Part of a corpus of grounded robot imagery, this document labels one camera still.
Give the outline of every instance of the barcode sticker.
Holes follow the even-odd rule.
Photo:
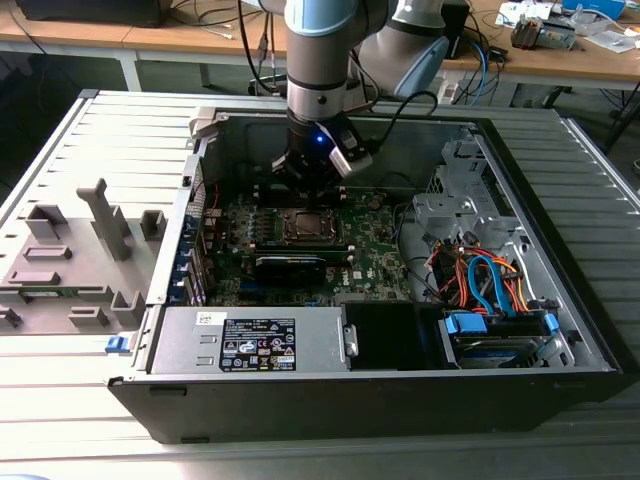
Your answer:
[[[227,312],[198,312],[196,325],[224,325]]]

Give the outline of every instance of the blue latch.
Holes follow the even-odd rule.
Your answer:
[[[127,353],[129,352],[129,339],[114,335],[107,342],[107,346],[104,347],[104,351],[107,353]]]
[[[544,316],[544,321],[547,322],[547,327],[549,327],[549,331],[553,335],[558,330],[560,330],[560,324],[558,323],[558,319],[553,313],[547,313]]]
[[[452,313],[445,319],[447,332],[454,333],[487,333],[487,324],[479,313]]]

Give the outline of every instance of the aluminum profile table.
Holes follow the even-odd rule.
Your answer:
[[[65,191],[72,182],[105,175],[113,186],[110,200],[126,216],[136,218],[147,208],[169,215],[189,152],[187,123],[194,107],[269,109],[277,102],[127,92],[78,99],[0,209],[0,272],[27,234],[21,212],[29,201],[51,198],[63,209],[89,215]],[[392,112],[395,107],[377,109]],[[408,108],[409,113],[420,111],[419,106]],[[553,111],[442,107],[438,114],[493,120],[640,356],[640,201],[633,190],[573,122]],[[92,479],[123,472],[128,478],[640,476],[638,385],[606,403],[564,412],[527,433],[161,445],[104,386],[118,362],[130,361],[107,356],[107,338],[0,337],[0,474]]]

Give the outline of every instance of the warning label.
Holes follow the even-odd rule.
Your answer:
[[[295,370],[295,320],[293,318],[225,320],[220,369],[223,372]]]

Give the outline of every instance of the black cable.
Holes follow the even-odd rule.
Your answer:
[[[425,286],[425,288],[426,288],[427,290],[429,290],[429,292],[430,292],[432,295],[437,295],[437,294],[438,294],[438,292],[437,292],[437,291],[436,291],[436,290],[435,290],[431,285],[429,285],[429,284],[427,283],[427,281],[426,281],[424,278],[422,278],[422,277],[421,277],[420,275],[418,275],[416,272],[414,272],[414,271],[413,271],[413,270],[411,270],[410,268],[407,268],[407,273],[411,274],[411,275],[412,275],[416,280],[418,280],[422,285],[424,285],[424,286]]]
[[[405,101],[400,104],[400,107],[398,107],[398,110],[396,110],[396,113],[393,114],[393,117],[391,118],[391,122],[389,123],[389,126],[387,127],[387,131],[384,132],[384,135],[378,141],[378,148],[382,148],[384,143],[387,141],[387,139],[389,138],[389,135],[391,135],[391,131],[393,130],[393,127],[396,125],[396,123],[397,123],[398,119],[400,118],[400,115],[402,114],[403,110],[405,108],[407,108],[407,105],[409,105],[409,103],[413,99],[415,99],[417,97],[422,97],[422,96],[430,97],[433,100],[433,105],[431,106],[431,110],[429,110],[427,112],[425,117],[430,116],[436,110],[436,108],[438,108],[438,97],[436,97],[436,95],[431,93],[429,90],[420,90],[420,91],[417,91],[417,92],[409,95],[405,99]]]
[[[502,66],[500,66],[500,62],[498,62],[496,60],[496,67],[498,67],[498,73],[496,74],[496,77],[498,77],[498,78],[496,80],[496,86],[493,87],[493,92],[491,93],[491,98],[489,98],[489,105],[491,105],[493,103],[493,97],[495,97],[496,92],[498,91],[498,87],[500,86],[500,74],[502,73],[502,70],[504,69],[504,64],[505,64],[504,60],[502,60]]]
[[[600,93],[602,94],[602,96],[607,100],[607,102],[609,102],[611,105],[613,105],[615,107],[616,110],[620,110],[620,108],[622,108],[622,106],[619,103],[616,103],[614,100],[611,99],[610,95],[611,92],[604,90],[604,89],[600,89]],[[616,100],[618,100],[618,102],[621,101],[620,98],[614,97]]]
[[[271,28],[270,28],[270,34],[271,34],[271,73],[273,75],[273,88],[277,88],[276,85],[276,76],[277,76],[277,71],[276,71],[276,20],[275,20],[275,15],[273,13],[269,14],[269,16],[271,17]]]
[[[408,265],[409,263],[415,262],[416,260],[424,260],[426,262],[427,260],[429,260],[429,257],[412,257],[404,263],[405,265]]]
[[[418,188],[418,186],[413,182],[413,180],[411,180],[411,178],[409,178],[408,175],[405,175],[402,172],[397,172],[395,170],[390,170],[387,173],[385,173],[382,177],[380,177],[380,180],[378,180],[376,182],[375,188],[384,188],[384,186],[382,185],[382,183],[389,177],[398,177],[403,179],[405,182],[407,182],[408,185],[410,185],[414,190],[416,191],[420,191],[421,189]]]
[[[211,15],[212,13],[230,12],[230,11],[235,10],[235,7],[225,7],[225,8],[214,8],[214,9],[207,10],[206,12],[203,12],[203,13],[199,14],[199,16],[197,18],[198,23],[185,22],[184,20],[181,20],[180,18],[176,17],[174,12],[176,10],[178,10],[178,7],[184,5],[188,1],[190,1],[190,0],[184,0],[184,1],[180,2],[180,3],[178,3],[177,5],[174,5],[169,10],[169,16],[171,17],[171,19],[176,21],[176,22],[178,22],[180,25],[185,25],[187,27],[215,27],[216,25],[225,25],[227,23],[235,22],[236,20],[240,19],[239,16],[235,16],[233,18],[227,18],[225,20],[219,20],[219,21],[216,21],[216,22],[202,23],[202,19],[204,17],[206,17],[207,15]],[[263,12],[255,11],[255,12],[245,13],[243,15],[243,18],[247,18],[247,17],[250,17],[252,15],[259,15],[261,13],[263,13]]]
[[[640,88],[640,82],[636,84],[635,88],[631,92],[631,95],[629,96],[629,99],[624,104],[622,110],[620,111],[620,114],[614,120],[613,125],[609,129],[609,133],[607,134],[607,139],[605,140],[605,144],[604,144],[605,153],[608,153],[609,150],[611,150],[611,147],[615,145],[615,143],[618,141],[618,139],[624,133],[627,127],[631,124],[631,122],[635,118],[637,118],[637,116],[640,114],[640,102],[637,102],[637,104],[631,108],[631,111],[627,115],[624,115],[624,112],[627,110],[627,107],[631,105],[631,103],[633,102],[633,99],[636,96],[636,93],[638,93],[639,88]]]
[[[471,30],[472,32],[475,32],[475,33],[477,33],[477,34],[479,34],[479,35],[481,34],[481,33],[480,33],[480,30],[475,31],[475,30],[474,30],[474,29],[472,29],[471,27],[467,27],[467,26],[465,26],[464,28],[465,28],[465,29],[467,29],[467,30]],[[468,37],[468,36],[467,36],[466,38],[467,38],[470,42],[471,42],[471,41],[473,41],[473,39],[471,39],[471,38],[470,38],[470,37]],[[471,94],[469,93],[469,89],[471,88],[471,85],[473,85],[473,81],[476,79],[476,76],[478,75],[478,73],[480,72],[480,69],[481,69],[482,67],[483,67],[482,58],[478,58],[478,68],[476,68],[475,72],[473,72],[473,75],[471,76],[471,79],[469,80],[469,83],[467,83],[467,86],[466,86],[465,88],[463,88],[462,90],[460,90],[460,95],[458,96],[458,98],[454,99],[454,100],[451,102],[451,105],[457,105],[457,104],[460,102],[460,100],[462,99],[462,97],[465,97],[464,102],[465,102],[465,105],[466,105],[467,100],[469,99],[469,95],[471,95]]]
[[[489,43],[489,39],[487,38],[487,36],[482,33],[480,31],[480,26],[478,25],[478,21],[476,20],[476,17],[474,17],[473,13],[469,13],[469,18],[471,18],[471,21],[473,21],[473,24],[476,26],[475,30],[471,27],[467,27],[465,25],[464,28],[466,28],[467,30],[471,30],[472,32],[474,32],[475,34],[478,35],[478,40],[480,42],[480,47],[482,48],[482,51],[485,52],[485,54],[489,51],[489,48],[491,48],[491,44]],[[487,44],[487,48],[484,48],[483,43],[486,42]]]
[[[360,58],[358,58],[358,52],[356,52],[355,48],[351,50],[351,60],[353,60],[356,65],[362,67],[362,65],[360,64]],[[367,95],[367,85],[364,82],[364,73],[359,73],[360,85],[362,86],[362,95],[364,96],[364,103],[369,103],[369,96]]]
[[[242,0],[237,0],[238,2],[238,14],[239,14],[239,23],[240,23],[240,36],[242,37],[242,46],[244,47],[244,53],[247,57],[247,63],[249,64],[249,68],[251,69],[251,73],[253,74],[253,78],[255,78],[256,83],[264,88],[267,92],[273,93],[275,90],[264,83],[258,72],[256,71],[256,67],[253,64],[253,59],[251,58],[251,50],[249,49],[249,40],[247,39],[247,30],[244,26],[244,17],[242,15]]]
[[[409,202],[402,212],[402,218],[400,218],[400,223],[398,224],[398,231],[396,232],[396,250],[398,251],[398,256],[400,260],[402,260],[402,250],[400,249],[400,235],[402,234],[402,227],[404,226],[404,221],[407,219],[407,214],[409,213],[409,209],[413,207],[413,202]]]
[[[262,77],[262,64],[267,59],[269,53],[269,14],[264,16],[264,27],[262,29],[262,36],[260,37],[260,43],[258,45],[258,76]]]
[[[49,54],[45,51],[44,48],[42,48],[42,46],[36,42],[36,40],[31,36],[31,34],[29,34],[29,32],[27,32],[27,30],[22,26],[22,24],[20,22],[18,22],[18,20],[16,19],[15,15],[13,14],[13,10],[11,9],[11,6],[9,6],[9,15],[11,15],[11,18],[13,19],[13,22],[18,26],[18,28],[20,28],[20,30],[22,30],[22,33],[24,33],[26,35],[26,37],[29,39],[29,41],[31,43],[33,43],[36,48],[38,48],[38,50],[40,50],[40,52],[42,52],[42,54],[45,57],[49,57]],[[58,67],[60,68],[60,71],[62,72],[62,75],[64,75],[64,77],[67,79],[67,81],[74,86],[74,88],[78,91],[82,90],[82,88],[80,88],[80,85],[78,85],[67,73],[67,71],[62,68],[62,67]]]
[[[611,126],[611,129],[609,130],[609,136],[613,133],[613,130],[616,128],[617,123],[620,119],[622,119],[622,115],[624,114],[625,110],[627,109],[627,107],[631,104],[631,102],[633,101],[633,98],[636,96],[636,93],[638,93],[638,88],[640,88],[640,82],[636,83],[636,87],[633,89],[633,91],[631,92],[631,95],[629,95],[629,99],[627,100],[627,103],[625,103],[622,107],[622,110],[620,110],[620,114],[618,115],[618,118],[616,118],[613,122],[613,125]]]

